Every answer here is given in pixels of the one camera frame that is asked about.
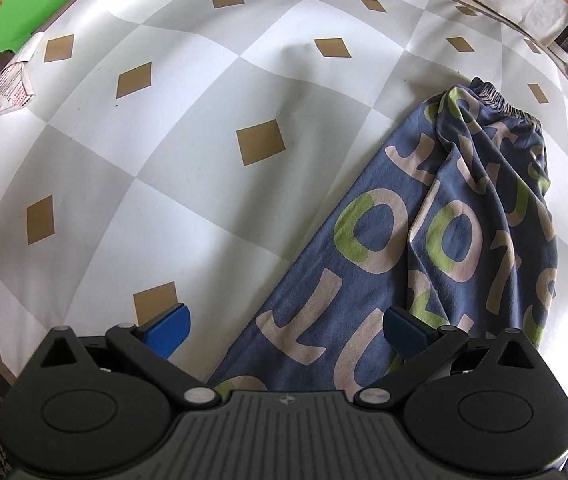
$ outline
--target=tan diamond pattern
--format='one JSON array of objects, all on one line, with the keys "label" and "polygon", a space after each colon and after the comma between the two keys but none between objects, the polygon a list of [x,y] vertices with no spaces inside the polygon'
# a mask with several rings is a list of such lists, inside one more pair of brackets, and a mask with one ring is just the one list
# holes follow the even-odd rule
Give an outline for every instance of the tan diamond pattern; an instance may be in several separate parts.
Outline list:
[{"label": "tan diamond pattern", "polygon": [[350,57],[350,53],[342,38],[315,40],[315,45],[324,57]]},{"label": "tan diamond pattern", "polygon": [[213,8],[219,9],[220,7],[230,7],[233,5],[241,5],[244,0],[213,0]]},{"label": "tan diamond pattern", "polygon": [[533,54],[540,54],[538,46],[533,43],[529,38],[524,38],[524,43],[526,43]]},{"label": "tan diamond pattern", "polygon": [[245,166],[286,150],[280,127],[275,119],[257,126],[237,130],[236,133],[242,162]]},{"label": "tan diamond pattern", "polygon": [[474,52],[475,49],[470,46],[467,40],[462,38],[461,36],[457,36],[455,38],[446,38],[446,40],[455,47],[455,50],[458,52]]},{"label": "tan diamond pattern", "polygon": [[31,245],[54,234],[53,195],[50,195],[26,209],[27,243]]},{"label": "tan diamond pattern", "polygon": [[177,291],[175,282],[165,283],[133,294],[135,313],[138,316],[138,325],[144,325],[168,308],[176,305]]},{"label": "tan diamond pattern", "polygon": [[533,95],[535,96],[535,99],[538,100],[538,103],[545,104],[548,102],[548,98],[546,97],[544,92],[542,92],[542,89],[537,83],[528,83],[528,87],[530,88],[530,91],[533,92]]},{"label": "tan diamond pattern", "polygon": [[455,8],[457,10],[459,10],[459,12],[461,12],[462,14],[465,14],[467,16],[477,16],[477,12],[475,12],[470,7],[460,5],[460,6],[457,6]]},{"label": "tan diamond pattern", "polygon": [[118,89],[116,99],[125,95],[137,92],[142,88],[151,86],[151,65],[152,62],[138,66],[128,72],[120,74],[118,78]]},{"label": "tan diamond pattern", "polygon": [[48,40],[48,42],[46,42],[46,52],[44,53],[44,63],[71,59],[74,42],[74,34]]},{"label": "tan diamond pattern", "polygon": [[376,10],[377,12],[386,12],[386,9],[379,2],[379,0],[362,0],[362,3],[366,5],[366,8],[369,10]]}]

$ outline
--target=paper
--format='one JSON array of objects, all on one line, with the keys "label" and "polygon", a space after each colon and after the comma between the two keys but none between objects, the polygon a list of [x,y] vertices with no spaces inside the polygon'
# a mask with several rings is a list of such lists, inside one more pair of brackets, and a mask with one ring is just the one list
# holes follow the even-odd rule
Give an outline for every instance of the paper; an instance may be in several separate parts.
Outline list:
[{"label": "paper", "polygon": [[33,34],[30,37],[29,41],[27,41],[24,44],[24,46],[20,49],[20,51],[17,54],[15,54],[15,56],[13,56],[13,59],[9,61],[6,68],[10,67],[15,63],[30,61],[30,58],[33,57],[33,54],[35,54],[35,50],[37,49],[38,46],[40,46],[40,42],[42,41],[43,37],[44,37],[44,32],[36,32],[35,34]]},{"label": "paper", "polygon": [[9,64],[0,75],[0,115],[26,106],[35,95],[24,69],[26,62]]}]

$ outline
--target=ribbed grip surface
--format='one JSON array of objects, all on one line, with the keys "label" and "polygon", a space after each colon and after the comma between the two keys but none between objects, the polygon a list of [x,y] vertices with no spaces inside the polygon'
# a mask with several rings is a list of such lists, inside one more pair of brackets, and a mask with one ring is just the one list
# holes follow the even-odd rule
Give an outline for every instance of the ribbed grip surface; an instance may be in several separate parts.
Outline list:
[{"label": "ribbed grip surface", "polygon": [[[15,471],[11,480],[39,480]],[[151,457],[104,480],[470,480],[428,458],[388,413],[341,392],[234,392],[186,413]],[[561,480],[549,471],[537,480]]]}]

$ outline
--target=elastic waistband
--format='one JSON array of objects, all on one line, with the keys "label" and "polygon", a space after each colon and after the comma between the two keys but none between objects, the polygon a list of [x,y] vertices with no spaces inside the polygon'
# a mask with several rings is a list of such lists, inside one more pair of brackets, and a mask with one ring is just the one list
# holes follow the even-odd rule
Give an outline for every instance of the elastic waistband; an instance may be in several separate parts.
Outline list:
[{"label": "elastic waistband", "polygon": [[475,93],[475,95],[477,95],[478,99],[493,110],[528,121],[538,128],[542,128],[542,124],[539,122],[538,118],[511,106],[492,83],[489,83],[488,81],[484,82],[480,78],[476,77],[471,81],[469,88]]}]

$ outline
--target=gray square pattern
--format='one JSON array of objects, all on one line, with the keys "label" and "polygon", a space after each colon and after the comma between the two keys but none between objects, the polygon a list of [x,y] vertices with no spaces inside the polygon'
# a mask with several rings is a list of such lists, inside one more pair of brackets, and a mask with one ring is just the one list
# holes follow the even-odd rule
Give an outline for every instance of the gray square pattern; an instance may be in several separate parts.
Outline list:
[{"label": "gray square pattern", "polygon": [[[507,47],[502,48],[502,67],[504,98],[510,103],[517,103],[519,108],[538,118],[544,131],[568,154],[566,106],[562,91],[520,54]],[[529,84],[539,85],[548,102],[539,103],[528,87]]]},{"label": "gray square pattern", "polygon": [[28,104],[29,110],[43,121],[51,120],[82,79],[137,26],[100,10],[97,0],[77,0],[46,30],[33,60],[43,59],[48,40],[67,34],[75,35],[73,55],[53,63],[29,63],[28,74],[37,96]]},{"label": "gray square pattern", "polygon": [[[328,88],[238,59],[168,133],[138,178],[292,259],[369,110]],[[244,167],[236,131],[273,119],[286,150]]]},{"label": "gray square pattern", "polygon": [[557,241],[557,279],[554,301],[568,308],[568,245],[560,237],[555,237],[555,240]]},{"label": "gray square pattern", "polygon": [[[418,77],[418,74],[429,76]],[[453,85],[468,83],[468,79],[455,70],[404,51],[373,108],[386,117],[400,121],[426,99]],[[400,86],[406,87],[405,91],[398,92]]]},{"label": "gray square pattern", "polygon": [[[64,321],[132,180],[52,126],[33,145],[0,202],[0,279],[42,326]],[[55,234],[29,246],[26,209],[49,195]]]},{"label": "gray square pattern", "polygon": [[367,9],[361,0],[320,0],[348,12],[370,25],[401,47],[405,47],[424,12],[402,0],[377,0],[386,12]]},{"label": "gray square pattern", "polygon": [[460,4],[453,0],[429,0],[426,10],[446,18],[450,22],[462,23],[496,41],[502,41],[502,25],[500,22],[479,11],[477,11],[477,16],[468,16],[456,9],[458,6]]},{"label": "gray square pattern", "polygon": [[200,34],[241,54],[300,1],[244,0],[241,5],[215,9],[212,0],[173,0],[144,24]]}]

